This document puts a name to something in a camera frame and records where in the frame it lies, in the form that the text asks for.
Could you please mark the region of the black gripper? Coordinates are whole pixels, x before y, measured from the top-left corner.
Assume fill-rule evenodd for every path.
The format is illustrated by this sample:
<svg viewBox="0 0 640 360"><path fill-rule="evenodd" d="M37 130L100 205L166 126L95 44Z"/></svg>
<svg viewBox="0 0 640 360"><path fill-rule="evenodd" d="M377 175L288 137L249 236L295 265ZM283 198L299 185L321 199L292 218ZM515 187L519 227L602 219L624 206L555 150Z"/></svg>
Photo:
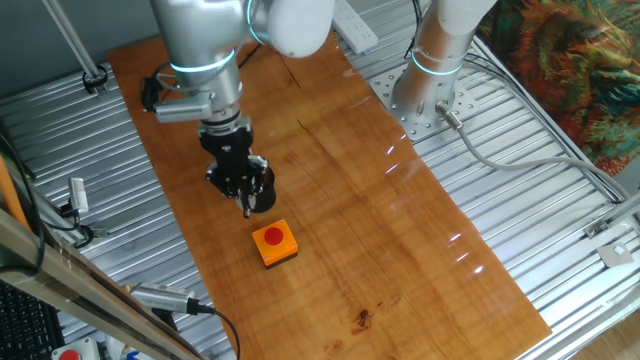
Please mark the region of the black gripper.
<svg viewBox="0 0 640 360"><path fill-rule="evenodd" d="M201 147L214 157L205 179L242 210L269 210L271 169L266 159L249 155L253 143L251 120L235 118L218 124L202 121L198 126L198 137Z"/></svg>

